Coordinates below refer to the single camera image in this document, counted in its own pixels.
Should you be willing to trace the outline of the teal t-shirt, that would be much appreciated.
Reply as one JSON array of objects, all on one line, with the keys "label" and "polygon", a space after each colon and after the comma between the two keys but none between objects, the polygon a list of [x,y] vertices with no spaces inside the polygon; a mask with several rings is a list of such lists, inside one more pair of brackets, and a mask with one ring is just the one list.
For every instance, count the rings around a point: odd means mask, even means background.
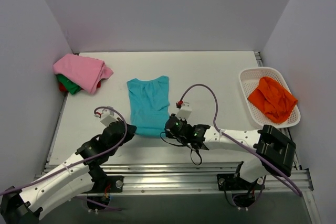
[{"label": "teal t-shirt", "polygon": [[169,119],[170,80],[160,76],[153,80],[132,79],[127,82],[130,100],[130,121],[136,134],[158,138]]}]

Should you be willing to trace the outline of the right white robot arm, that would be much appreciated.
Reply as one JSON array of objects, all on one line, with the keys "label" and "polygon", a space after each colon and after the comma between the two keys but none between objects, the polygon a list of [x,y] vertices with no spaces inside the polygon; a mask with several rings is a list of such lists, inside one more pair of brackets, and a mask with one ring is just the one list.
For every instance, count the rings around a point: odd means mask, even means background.
[{"label": "right white robot arm", "polygon": [[192,126],[171,115],[164,130],[168,138],[194,151],[223,149],[252,154],[254,158],[243,161],[233,175],[238,188],[244,189],[268,174],[291,176],[296,144],[272,125],[264,125],[261,130],[218,130],[205,124]]}]

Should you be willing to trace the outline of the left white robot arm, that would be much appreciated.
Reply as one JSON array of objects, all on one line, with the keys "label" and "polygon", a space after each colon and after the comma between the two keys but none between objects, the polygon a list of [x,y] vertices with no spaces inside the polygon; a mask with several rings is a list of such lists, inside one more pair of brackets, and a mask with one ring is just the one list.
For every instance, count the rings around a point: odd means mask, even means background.
[{"label": "left white robot arm", "polygon": [[130,141],[136,126],[116,121],[83,143],[61,165],[22,189],[6,190],[1,216],[6,223],[39,223],[51,210],[79,194],[100,192],[111,185],[101,168],[118,147]]}]

